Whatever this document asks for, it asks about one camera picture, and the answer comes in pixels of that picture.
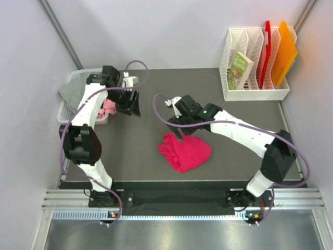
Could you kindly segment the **magenta t shirt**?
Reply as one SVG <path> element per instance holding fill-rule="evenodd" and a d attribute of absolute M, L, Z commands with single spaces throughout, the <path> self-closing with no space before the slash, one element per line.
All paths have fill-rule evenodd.
<path fill-rule="evenodd" d="M 183 135 L 183 139 L 179 141 L 171 132 L 163 137 L 158 151 L 179 173 L 188 172 L 206 163 L 212 154 L 211 146 L 204 140 L 192 135 Z"/>

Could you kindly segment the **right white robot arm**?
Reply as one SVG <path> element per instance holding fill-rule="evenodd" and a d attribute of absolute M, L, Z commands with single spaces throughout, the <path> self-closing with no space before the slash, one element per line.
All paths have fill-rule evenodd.
<path fill-rule="evenodd" d="M 230 206 L 239 211 L 255 206 L 266 189 L 282 183 L 296 160 L 295 150 L 290 147 L 291 135 L 285 130 L 278 133 L 260 130 L 215 104 L 201 106 L 190 95 L 166 99 L 165 104 L 174 111 L 168 127 L 179 141 L 198 129 L 207 130 L 247 147 L 262 158 L 260 169 L 246 187 L 229 197 Z"/>

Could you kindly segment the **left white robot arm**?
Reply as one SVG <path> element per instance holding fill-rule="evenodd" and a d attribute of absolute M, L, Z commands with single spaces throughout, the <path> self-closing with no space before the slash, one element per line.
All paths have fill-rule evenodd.
<path fill-rule="evenodd" d="M 89 207 L 119 205 L 113 179 L 101 161 L 102 145 L 94 126 L 105 101 L 114 102 L 115 110 L 119 113 L 140 117 L 139 93 L 133 89 L 137 85 L 138 77 L 126 71 L 120 73 L 113 66 L 103 66 L 100 73 L 88 75 L 78 113 L 69 125 L 59 128 L 66 159 L 76 164 L 92 184 Z"/>

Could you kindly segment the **light pink t shirt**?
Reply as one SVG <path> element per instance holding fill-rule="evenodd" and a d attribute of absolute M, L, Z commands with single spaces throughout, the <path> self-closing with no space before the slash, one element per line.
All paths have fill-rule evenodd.
<path fill-rule="evenodd" d="M 116 110 L 116 104 L 115 102 L 109 100 L 109 99 L 105 99 L 102 107 L 100 108 L 99 112 L 98 112 L 98 119 L 102 119 L 105 117 L 106 114 L 116 114 L 117 110 Z"/>

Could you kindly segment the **grey t shirt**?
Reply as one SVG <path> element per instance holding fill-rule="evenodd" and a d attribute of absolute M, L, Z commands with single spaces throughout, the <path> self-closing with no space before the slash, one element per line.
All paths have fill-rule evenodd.
<path fill-rule="evenodd" d="M 76 112 L 83 98 L 86 81 L 81 78 L 71 79 L 58 93 L 72 112 Z"/>

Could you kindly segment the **white laundry basket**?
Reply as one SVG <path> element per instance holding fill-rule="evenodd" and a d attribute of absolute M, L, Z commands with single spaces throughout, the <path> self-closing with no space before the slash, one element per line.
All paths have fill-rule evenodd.
<path fill-rule="evenodd" d="M 71 72 L 67 79 L 66 84 L 80 83 L 85 84 L 86 79 L 90 74 L 99 74 L 102 72 L 102 68 L 82 69 Z M 69 108 L 66 102 L 62 99 L 57 114 L 57 121 L 65 124 L 73 116 L 74 112 Z M 104 125 L 108 123 L 109 115 L 105 114 L 102 118 L 97 118 L 95 125 Z"/>

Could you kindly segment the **green book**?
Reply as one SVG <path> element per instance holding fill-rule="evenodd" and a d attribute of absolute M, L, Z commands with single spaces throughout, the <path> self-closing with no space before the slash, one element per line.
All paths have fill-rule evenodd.
<path fill-rule="evenodd" d="M 227 73 L 228 89 L 242 90 L 247 81 L 254 62 L 241 52 L 237 52 Z"/>

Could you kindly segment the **white file organizer rack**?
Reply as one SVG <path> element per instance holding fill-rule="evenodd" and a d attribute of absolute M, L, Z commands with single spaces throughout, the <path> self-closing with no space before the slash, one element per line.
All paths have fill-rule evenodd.
<path fill-rule="evenodd" d="M 286 79 L 279 87 L 275 87 L 271 80 L 271 69 L 280 43 L 280 34 L 277 27 L 271 28 L 271 56 L 268 61 L 263 89 L 258 87 L 257 68 L 261 57 L 262 47 L 265 43 L 263 28 L 229 28 L 219 66 L 225 101 L 282 101 L 290 91 Z M 254 62 L 242 90 L 230 90 L 227 84 L 227 75 L 237 52 L 241 52 Z"/>

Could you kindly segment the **red folder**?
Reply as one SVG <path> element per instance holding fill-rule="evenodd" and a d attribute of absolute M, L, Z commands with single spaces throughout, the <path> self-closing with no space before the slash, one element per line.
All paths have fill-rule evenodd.
<path fill-rule="evenodd" d="M 271 55 L 271 24 L 267 20 L 265 22 L 265 28 L 263 30 L 264 41 L 262 45 L 260 60 L 257 68 L 257 83 L 258 87 L 261 90 L 263 88 L 264 77 L 268 67 L 268 61 Z"/>

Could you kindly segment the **orange folder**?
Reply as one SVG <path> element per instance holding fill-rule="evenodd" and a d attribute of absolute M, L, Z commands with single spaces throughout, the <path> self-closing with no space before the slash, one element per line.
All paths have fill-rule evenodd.
<path fill-rule="evenodd" d="M 293 65 L 298 50 L 286 21 L 281 22 L 278 32 L 280 34 L 280 43 L 272 67 L 271 79 L 274 86 L 279 88 Z"/>

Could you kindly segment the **aluminium frame rail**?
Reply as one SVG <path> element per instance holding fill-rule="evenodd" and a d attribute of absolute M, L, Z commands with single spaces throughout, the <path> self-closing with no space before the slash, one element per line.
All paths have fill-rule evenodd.
<path fill-rule="evenodd" d="M 318 189 L 268 193 L 259 205 L 227 208 L 220 190 L 136 191 L 123 214 L 88 208 L 77 190 L 46 194 L 33 249 L 332 249 L 332 224 Z"/>

